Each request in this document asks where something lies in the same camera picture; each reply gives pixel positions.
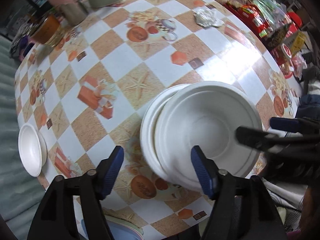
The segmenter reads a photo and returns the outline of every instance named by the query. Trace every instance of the stacked bowl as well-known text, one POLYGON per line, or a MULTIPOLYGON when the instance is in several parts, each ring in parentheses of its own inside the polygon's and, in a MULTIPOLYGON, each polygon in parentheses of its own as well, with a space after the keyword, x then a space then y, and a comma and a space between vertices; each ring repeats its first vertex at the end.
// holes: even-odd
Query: stacked bowl
POLYGON ((236 142, 239 126, 262 129, 255 105, 243 92, 215 81, 181 84, 150 104, 140 130, 141 149, 162 179, 201 192, 190 157, 195 145, 234 176, 246 177, 254 167, 259 152, 236 142))

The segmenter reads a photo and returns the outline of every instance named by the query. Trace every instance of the white bowl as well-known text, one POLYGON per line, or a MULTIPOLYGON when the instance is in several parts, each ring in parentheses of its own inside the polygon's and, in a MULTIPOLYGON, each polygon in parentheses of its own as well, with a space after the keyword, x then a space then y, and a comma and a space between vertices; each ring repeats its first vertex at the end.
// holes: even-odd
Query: white bowl
POLYGON ((156 122, 158 117, 167 103, 167 101, 179 90, 185 88, 190 84, 181 84, 170 87, 163 92, 161 92, 150 104, 148 109, 146 110, 140 128, 140 146, 143 153, 143 156, 154 171, 162 179, 169 181, 170 177, 164 171, 161 164, 159 163, 159 159, 156 155, 155 145, 154 145, 154 133, 156 128, 156 122))
POLYGON ((176 93, 162 110, 155 131, 157 156, 169 181, 201 191, 190 158, 195 145, 220 169, 245 177, 259 152, 236 142, 234 132, 241 125, 262 129, 255 105, 231 85, 205 81, 176 93))
POLYGON ((26 171, 39 176, 47 160, 47 147, 42 135, 29 123, 22 125, 18 137, 19 155, 26 171))

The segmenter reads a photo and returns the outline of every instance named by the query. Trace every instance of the checkered tablecloth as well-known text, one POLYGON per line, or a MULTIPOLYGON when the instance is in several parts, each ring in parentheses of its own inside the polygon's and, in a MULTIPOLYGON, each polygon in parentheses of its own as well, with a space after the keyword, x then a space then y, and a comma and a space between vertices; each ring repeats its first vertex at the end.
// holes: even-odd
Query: checkered tablecloth
MULTIPOLYGON (((246 93, 266 130, 270 117, 296 113, 269 52, 213 0, 125 0, 92 10, 79 26, 66 28, 54 50, 34 46, 16 72, 15 96, 19 126, 32 124, 47 145, 40 183, 47 188, 58 174, 82 175, 121 145, 125 160, 111 195, 101 202, 105 214, 142 228, 145 240, 201 222, 213 202, 156 176, 141 155, 139 129, 157 94, 203 80, 246 93), (193 14, 199 7, 217 8, 223 27, 197 25, 193 14)), ((252 174, 263 165, 260 158, 252 174)), ((74 203, 82 232, 79 197, 74 203)))

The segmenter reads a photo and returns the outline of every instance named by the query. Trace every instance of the curtain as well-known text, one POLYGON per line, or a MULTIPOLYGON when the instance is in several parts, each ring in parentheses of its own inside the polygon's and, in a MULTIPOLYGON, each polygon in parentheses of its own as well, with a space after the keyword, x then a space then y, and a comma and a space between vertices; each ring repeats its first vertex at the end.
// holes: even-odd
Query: curtain
POLYGON ((9 58, 10 44, 0 36, 0 214, 18 240, 24 240, 44 189, 26 172, 19 157, 14 97, 19 63, 9 58))

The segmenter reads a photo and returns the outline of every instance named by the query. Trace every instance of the disposable paper bowl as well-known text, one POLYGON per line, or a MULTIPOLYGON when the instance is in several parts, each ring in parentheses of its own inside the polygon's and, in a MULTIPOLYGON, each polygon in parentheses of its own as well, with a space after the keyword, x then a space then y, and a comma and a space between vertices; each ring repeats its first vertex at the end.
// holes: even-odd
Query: disposable paper bowl
POLYGON ((169 181, 201 191, 190 158, 194 145, 218 168, 245 177, 259 152, 236 142, 234 132, 241 125, 262 129, 255 105, 237 88, 205 81, 177 92, 164 106, 155 130, 155 149, 169 181))
POLYGON ((151 167, 151 169, 162 179, 170 181, 170 177, 164 171, 161 164, 159 163, 157 154, 154 146, 154 132, 156 128, 156 122, 158 117, 167 103, 167 101, 179 90, 185 88, 189 84, 181 84, 170 87, 160 93, 150 104, 146 110, 140 128, 140 146, 143 156, 151 167))
POLYGON ((18 148, 23 167, 31 176, 39 176, 47 160, 47 147, 42 135, 31 124, 22 125, 18 137, 18 148))

